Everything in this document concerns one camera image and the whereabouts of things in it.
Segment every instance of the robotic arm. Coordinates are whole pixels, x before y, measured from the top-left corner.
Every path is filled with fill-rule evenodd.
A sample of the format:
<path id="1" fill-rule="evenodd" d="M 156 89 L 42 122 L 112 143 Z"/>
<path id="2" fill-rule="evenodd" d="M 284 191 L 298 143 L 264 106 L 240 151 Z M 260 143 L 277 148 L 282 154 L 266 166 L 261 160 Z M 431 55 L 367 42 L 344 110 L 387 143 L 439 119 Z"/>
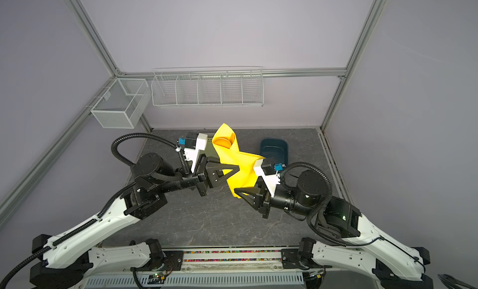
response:
<path id="1" fill-rule="evenodd" d="M 173 170 L 155 153 L 142 155 L 136 164 L 119 154 L 117 147 L 121 142 L 137 137 L 171 146 L 178 152 L 182 167 Z M 97 245 L 163 207 L 167 203 L 164 193 L 190 188 L 205 196 L 208 188 L 224 185 L 237 173 L 238 166 L 222 164 L 201 153 L 206 139 L 205 134 L 189 133 L 182 147 L 151 134 L 135 133 L 118 138 L 111 150 L 131 167 L 134 182 L 117 192 L 88 220 L 56 236 L 40 235 L 33 239 L 33 255 L 4 278 L 0 289 L 35 258 L 40 262 L 31 268 L 30 282 L 39 289 L 67 289 L 94 274 L 124 267 L 132 268 L 136 281 L 135 271 L 157 271 L 156 277 L 164 280 L 173 270 L 180 269 L 177 261 L 182 259 L 182 253 L 163 251 L 158 240 L 112 248 Z M 193 162 L 191 168 L 186 160 Z M 308 169 L 300 174 L 296 187 L 285 183 L 285 174 L 293 167 Z M 307 270 L 330 265 L 366 274 L 380 280 L 386 289 L 433 288 L 432 280 L 424 274 L 424 266 L 430 263 L 428 251 L 401 244 L 374 226 L 350 203 L 333 197 L 330 181 L 319 168 L 304 162 L 283 168 L 271 158 L 257 161 L 254 171 L 258 176 L 256 186 L 235 189 L 236 194 L 264 218 L 268 218 L 270 208 L 274 207 L 296 219 L 307 220 L 309 227 L 326 240 L 322 243 L 303 238 L 298 250 L 284 251 L 284 268 Z M 305 218 L 294 214 L 305 215 Z"/>

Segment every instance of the white wire basket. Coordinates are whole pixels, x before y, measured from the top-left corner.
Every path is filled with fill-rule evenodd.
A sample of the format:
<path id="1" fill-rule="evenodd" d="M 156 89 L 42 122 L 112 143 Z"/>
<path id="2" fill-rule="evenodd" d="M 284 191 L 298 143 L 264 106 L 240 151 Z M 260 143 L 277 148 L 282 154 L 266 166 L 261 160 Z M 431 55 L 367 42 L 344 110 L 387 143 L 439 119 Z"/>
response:
<path id="1" fill-rule="evenodd" d="M 150 100 L 146 79 L 117 78 L 91 113 L 104 128 L 134 129 Z"/>
<path id="2" fill-rule="evenodd" d="M 156 74 L 151 84 L 157 107 L 262 106 L 262 70 Z"/>

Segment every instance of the white mesh basket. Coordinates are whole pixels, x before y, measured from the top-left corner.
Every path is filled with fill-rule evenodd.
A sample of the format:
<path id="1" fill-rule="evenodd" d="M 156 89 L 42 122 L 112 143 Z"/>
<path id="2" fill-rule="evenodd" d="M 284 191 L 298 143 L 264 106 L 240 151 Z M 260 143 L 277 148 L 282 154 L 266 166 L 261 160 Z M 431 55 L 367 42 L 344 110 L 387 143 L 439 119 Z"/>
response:
<path id="1" fill-rule="evenodd" d="M 151 99 L 146 79 L 118 78 L 92 107 L 104 128 L 134 129 Z"/>
<path id="2" fill-rule="evenodd" d="M 262 71 L 221 74 L 155 75 L 152 103 L 157 107 L 262 106 Z"/>

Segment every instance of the aluminum frame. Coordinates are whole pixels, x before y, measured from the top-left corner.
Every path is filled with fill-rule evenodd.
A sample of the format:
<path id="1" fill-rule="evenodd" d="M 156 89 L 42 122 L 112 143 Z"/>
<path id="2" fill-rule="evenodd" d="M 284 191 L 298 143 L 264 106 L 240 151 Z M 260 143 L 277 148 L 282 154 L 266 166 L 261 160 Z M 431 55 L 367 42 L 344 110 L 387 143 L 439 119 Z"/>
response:
<path id="1" fill-rule="evenodd" d="M 111 73 L 111 78 L 105 83 L 105 86 L 99 90 L 99 92 L 93 97 L 92 101 L 88 104 L 92 106 L 96 103 L 98 97 L 104 94 L 105 89 L 111 85 L 112 81 L 117 77 L 125 78 L 146 78 L 152 79 L 154 73 L 123 73 L 114 62 L 112 56 L 109 54 L 104 42 L 101 40 L 98 31 L 95 29 L 91 19 L 87 15 L 87 12 L 80 0 L 64 0 L 65 4 L 73 13 L 76 21 L 78 22 L 81 30 L 92 44 L 94 50 L 105 64 L 106 69 Z M 349 62 L 345 68 L 291 68 L 291 69 L 268 69 L 263 71 L 264 77 L 323 77 L 323 76 L 337 76 L 341 78 L 332 102 L 327 110 L 324 121 L 321 125 L 320 134 L 323 134 L 321 142 L 323 143 L 324 150 L 328 147 L 325 138 L 325 130 L 330 123 L 330 119 L 337 108 L 338 102 L 342 93 L 344 92 L 350 77 L 353 74 L 356 64 L 362 55 L 366 44 L 377 24 L 380 14 L 386 5 L 387 0 L 374 0 L 372 7 L 368 13 L 367 20 L 362 28 L 362 32 L 357 40 L 357 43 L 352 51 Z M 25 201 L 27 196 L 31 193 L 33 188 L 40 182 L 45 174 L 50 170 L 53 164 L 57 161 L 60 155 L 68 147 L 71 141 L 81 131 L 87 120 L 91 118 L 91 107 L 86 107 L 78 117 L 72 121 L 70 126 L 60 135 L 57 140 L 52 143 L 50 148 L 29 168 L 27 173 L 20 179 L 20 181 L 14 186 L 12 191 L 6 195 L 0 203 L 0 230 L 5 226 L 8 220 L 15 214 L 15 211 L 20 207 L 21 203 Z M 141 115 L 141 124 L 145 130 L 151 133 L 152 128 L 149 125 L 146 117 Z M 329 164 L 335 164 L 332 154 L 327 154 Z M 341 189 L 343 194 L 348 195 L 348 191 L 345 187 Z"/>

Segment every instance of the folded yellow towel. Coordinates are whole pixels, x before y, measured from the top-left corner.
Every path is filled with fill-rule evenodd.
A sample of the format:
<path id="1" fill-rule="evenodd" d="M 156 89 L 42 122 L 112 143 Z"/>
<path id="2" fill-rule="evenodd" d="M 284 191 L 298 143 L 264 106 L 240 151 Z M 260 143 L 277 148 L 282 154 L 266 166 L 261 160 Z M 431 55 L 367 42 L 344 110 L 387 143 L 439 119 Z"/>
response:
<path id="1" fill-rule="evenodd" d="M 239 151 L 236 134 L 225 123 L 221 125 L 214 134 L 212 144 L 219 155 L 221 163 L 239 166 L 240 171 L 228 178 L 228 185 L 232 195 L 240 199 L 240 197 L 234 193 L 234 189 L 253 187 L 256 184 L 257 175 L 254 172 L 254 163 L 264 157 Z M 230 171 L 231 170 L 223 170 L 223 173 L 227 174 Z"/>

